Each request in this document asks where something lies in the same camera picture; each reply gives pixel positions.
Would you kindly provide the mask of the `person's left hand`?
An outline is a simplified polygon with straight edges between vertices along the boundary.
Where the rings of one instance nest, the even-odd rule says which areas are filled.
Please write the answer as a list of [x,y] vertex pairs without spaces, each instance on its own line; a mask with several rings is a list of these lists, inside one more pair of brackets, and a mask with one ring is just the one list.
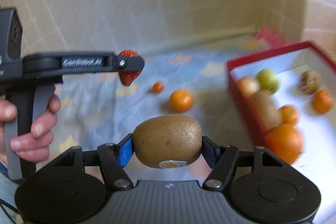
[[[43,162],[50,156],[49,145],[54,139],[52,128],[57,124],[57,112],[61,108],[60,99],[54,95],[46,112],[31,126],[30,132],[11,140],[10,147],[22,159]],[[6,155],[4,123],[17,116],[17,108],[7,100],[1,100],[1,159]]]

